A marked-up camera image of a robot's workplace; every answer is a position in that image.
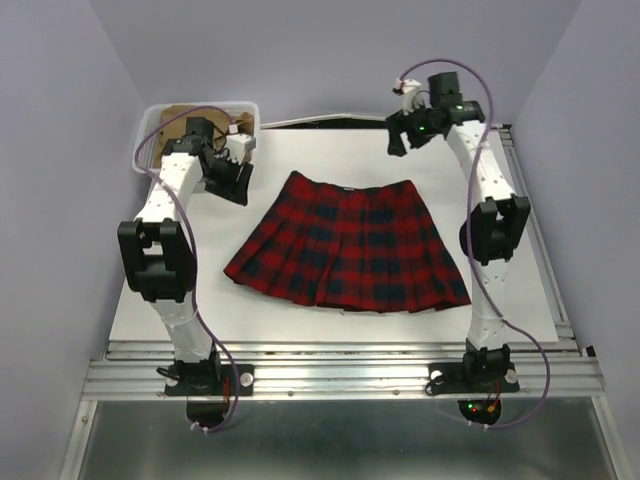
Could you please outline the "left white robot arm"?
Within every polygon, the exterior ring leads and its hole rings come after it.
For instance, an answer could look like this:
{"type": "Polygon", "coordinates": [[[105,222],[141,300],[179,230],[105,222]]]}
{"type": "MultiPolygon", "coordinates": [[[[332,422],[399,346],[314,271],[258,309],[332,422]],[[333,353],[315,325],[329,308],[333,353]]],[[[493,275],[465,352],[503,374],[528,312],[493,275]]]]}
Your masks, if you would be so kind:
{"type": "Polygon", "coordinates": [[[233,203],[248,203],[248,183],[256,147],[253,135],[231,124],[215,141],[216,126],[205,117],[188,117],[185,133],[165,141],[161,166],[147,173],[154,185],[141,211],[120,223],[118,243],[129,288],[159,315],[172,341],[175,361],[190,365],[188,382],[199,393],[215,392],[223,371],[212,337],[197,318],[193,292],[197,254],[186,220],[189,199],[202,183],[206,191],[233,203]]]}

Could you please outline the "red plaid pleated skirt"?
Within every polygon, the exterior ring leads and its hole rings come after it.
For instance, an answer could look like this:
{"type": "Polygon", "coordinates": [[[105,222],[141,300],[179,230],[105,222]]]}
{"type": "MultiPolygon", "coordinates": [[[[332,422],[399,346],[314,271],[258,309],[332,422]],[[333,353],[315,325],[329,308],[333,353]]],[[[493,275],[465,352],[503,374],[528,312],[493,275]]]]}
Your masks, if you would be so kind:
{"type": "Polygon", "coordinates": [[[418,313],[471,302],[410,180],[349,189],[294,171],[224,273],[302,306],[418,313]]]}

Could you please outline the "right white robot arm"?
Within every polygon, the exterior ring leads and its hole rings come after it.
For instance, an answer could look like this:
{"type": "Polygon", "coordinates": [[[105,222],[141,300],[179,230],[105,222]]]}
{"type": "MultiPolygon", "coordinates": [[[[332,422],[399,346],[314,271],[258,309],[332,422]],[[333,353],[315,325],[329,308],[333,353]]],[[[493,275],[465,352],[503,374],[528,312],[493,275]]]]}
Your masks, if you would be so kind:
{"type": "Polygon", "coordinates": [[[470,360],[460,366],[463,384],[482,390],[496,378],[491,360],[508,356],[504,323],[504,283],[509,262],[520,244],[531,211],[503,173],[491,147],[491,125],[476,101],[465,100],[456,72],[428,79],[429,99],[420,98],[422,84],[395,81],[402,98],[399,111],[385,119],[387,153],[402,157],[442,137],[458,160],[467,181],[467,218],[460,228],[461,249],[472,272],[472,314],[466,344],[470,360]]]}

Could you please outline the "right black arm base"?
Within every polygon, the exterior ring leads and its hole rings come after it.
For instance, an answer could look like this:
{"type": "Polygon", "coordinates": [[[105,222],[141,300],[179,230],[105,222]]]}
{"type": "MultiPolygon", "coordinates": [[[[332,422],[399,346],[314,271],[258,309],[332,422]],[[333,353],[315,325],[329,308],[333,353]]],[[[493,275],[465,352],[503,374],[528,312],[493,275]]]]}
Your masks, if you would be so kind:
{"type": "Polygon", "coordinates": [[[520,391],[507,345],[495,350],[471,348],[461,360],[432,362],[427,369],[425,393],[429,396],[488,393],[493,387],[498,387],[501,393],[520,391]]]}

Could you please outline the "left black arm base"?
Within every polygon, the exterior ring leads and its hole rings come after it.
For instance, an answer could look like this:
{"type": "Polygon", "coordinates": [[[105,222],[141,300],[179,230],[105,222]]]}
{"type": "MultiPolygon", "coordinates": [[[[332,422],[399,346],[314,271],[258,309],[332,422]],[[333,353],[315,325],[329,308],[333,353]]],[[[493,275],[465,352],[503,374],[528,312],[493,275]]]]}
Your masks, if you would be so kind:
{"type": "Polygon", "coordinates": [[[237,370],[235,375],[230,364],[176,361],[158,367],[156,373],[164,378],[164,394],[169,397],[252,396],[254,366],[239,364],[237,370]]]}

